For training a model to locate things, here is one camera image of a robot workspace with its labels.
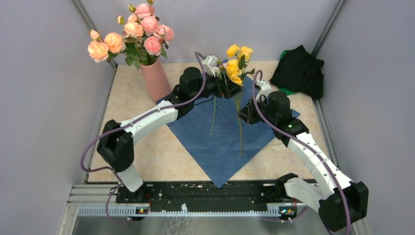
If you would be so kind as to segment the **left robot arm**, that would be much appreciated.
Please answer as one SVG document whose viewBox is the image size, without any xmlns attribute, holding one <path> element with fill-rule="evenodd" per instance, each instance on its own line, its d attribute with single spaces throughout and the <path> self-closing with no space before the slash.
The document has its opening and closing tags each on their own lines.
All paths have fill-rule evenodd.
<svg viewBox="0 0 415 235">
<path fill-rule="evenodd" d="M 147 195 L 144 180 L 133 166 L 134 146 L 147 134 L 187 115 L 195 101 L 209 96 L 230 99 L 243 86 L 232 82 L 219 67 L 186 68 L 172 92 L 149 111 L 122 122 L 108 121 L 97 145 L 98 154 L 113 168 L 127 195 L 142 202 Z"/>
</svg>

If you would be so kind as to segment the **white rose stem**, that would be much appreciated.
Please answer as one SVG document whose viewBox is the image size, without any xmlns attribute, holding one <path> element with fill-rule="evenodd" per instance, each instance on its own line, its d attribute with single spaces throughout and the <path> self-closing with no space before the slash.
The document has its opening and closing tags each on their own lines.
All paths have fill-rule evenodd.
<svg viewBox="0 0 415 235">
<path fill-rule="evenodd" d="M 214 66 L 215 68 L 218 68 L 219 71 L 216 72 L 216 74 L 219 76 L 219 78 L 223 78 L 222 77 L 222 73 L 221 73 L 221 60 L 219 59 L 219 57 L 216 57 L 216 66 Z M 215 120 L 216 120 L 216 107 L 217 107 L 217 97 L 214 96 L 213 97 L 213 117 L 212 117 L 212 124 L 211 124 L 211 130 L 210 130 L 210 136 L 213 135 L 213 130 L 214 130 L 214 126 L 215 126 Z"/>
</svg>

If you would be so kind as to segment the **pale pink rose stem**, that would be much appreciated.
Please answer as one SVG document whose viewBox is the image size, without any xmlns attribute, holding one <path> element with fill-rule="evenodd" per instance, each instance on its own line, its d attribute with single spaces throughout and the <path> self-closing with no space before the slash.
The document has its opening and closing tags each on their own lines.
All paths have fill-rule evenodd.
<svg viewBox="0 0 415 235">
<path fill-rule="evenodd" d="M 125 21 L 124 17 L 121 15 L 117 16 L 117 23 L 123 26 L 123 33 L 121 39 L 123 42 L 121 53 L 126 55 L 125 61 L 127 65 L 135 66 L 139 69 L 140 59 L 141 59 L 141 42 L 144 35 L 142 26 L 138 23 L 138 18 L 136 15 L 132 15 L 133 20 L 135 21 Z"/>
</svg>

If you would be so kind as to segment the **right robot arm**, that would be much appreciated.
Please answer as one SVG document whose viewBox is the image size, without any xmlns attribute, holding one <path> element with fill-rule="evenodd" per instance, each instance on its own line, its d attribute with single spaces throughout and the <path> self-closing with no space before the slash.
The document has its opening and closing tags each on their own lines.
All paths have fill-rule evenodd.
<svg viewBox="0 0 415 235">
<path fill-rule="evenodd" d="M 287 94 L 274 91 L 254 93 L 238 113 L 247 124 L 264 122 L 275 137 L 294 153 L 313 175 L 317 184 L 306 182 L 294 173 L 278 178 L 276 197 L 282 202 L 291 198 L 315 210 L 330 234 L 345 229 L 367 215 L 369 189 L 341 172 L 318 147 L 306 125 L 292 115 Z"/>
</svg>

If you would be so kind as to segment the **peach rose stem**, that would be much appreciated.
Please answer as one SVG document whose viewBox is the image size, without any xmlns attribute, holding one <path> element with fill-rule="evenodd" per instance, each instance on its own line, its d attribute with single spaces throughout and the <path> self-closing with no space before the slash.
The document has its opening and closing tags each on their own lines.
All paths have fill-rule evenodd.
<svg viewBox="0 0 415 235">
<path fill-rule="evenodd" d="M 125 52 L 127 48 L 126 38 L 130 35 L 126 32 L 122 34 L 113 32 L 102 38 L 98 31 L 91 29 L 89 35 L 91 42 L 87 47 L 87 51 L 95 62 L 109 61 L 119 54 L 127 54 Z"/>
</svg>

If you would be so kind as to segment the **small yellow pink flower bouquet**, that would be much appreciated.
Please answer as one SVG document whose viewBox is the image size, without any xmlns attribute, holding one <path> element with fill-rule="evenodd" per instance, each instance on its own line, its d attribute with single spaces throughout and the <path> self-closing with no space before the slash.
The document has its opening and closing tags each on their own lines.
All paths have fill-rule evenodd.
<svg viewBox="0 0 415 235">
<path fill-rule="evenodd" d="M 251 60 L 251 55 L 253 49 L 247 46 L 238 46 L 233 44 L 230 46 L 227 51 L 228 61 L 222 63 L 219 68 L 220 71 L 225 72 L 227 78 L 236 85 L 236 88 L 240 91 L 237 91 L 236 95 L 233 97 L 236 106 L 236 114 L 242 109 L 242 91 L 244 89 L 243 82 L 248 75 L 252 75 L 255 72 L 255 69 L 251 71 L 246 71 L 248 64 Z M 238 115 L 236 115 L 238 121 L 239 135 L 240 135 L 240 157 L 243 156 L 243 127 L 242 121 Z"/>
</svg>

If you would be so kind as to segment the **blue wrapping paper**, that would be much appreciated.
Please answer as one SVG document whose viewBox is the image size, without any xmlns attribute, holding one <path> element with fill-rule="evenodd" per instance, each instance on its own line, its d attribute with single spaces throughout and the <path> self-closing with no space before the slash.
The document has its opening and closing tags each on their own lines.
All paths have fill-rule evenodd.
<svg viewBox="0 0 415 235">
<path fill-rule="evenodd" d="M 232 99 L 217 98 L 216 120 L 210 136 L 213 97 L 200 98 L 183 118 L 162 127 L 154 138 L 154 178 L 210 180 L 221 186 L 227 180 L 274 179 L 301 173 L 298 159 L 288 149 L 275 151 L 267 144 L 276 139 L 272 129 L 259 122 L 243 127 L 243 156 Z"/>
</svg>

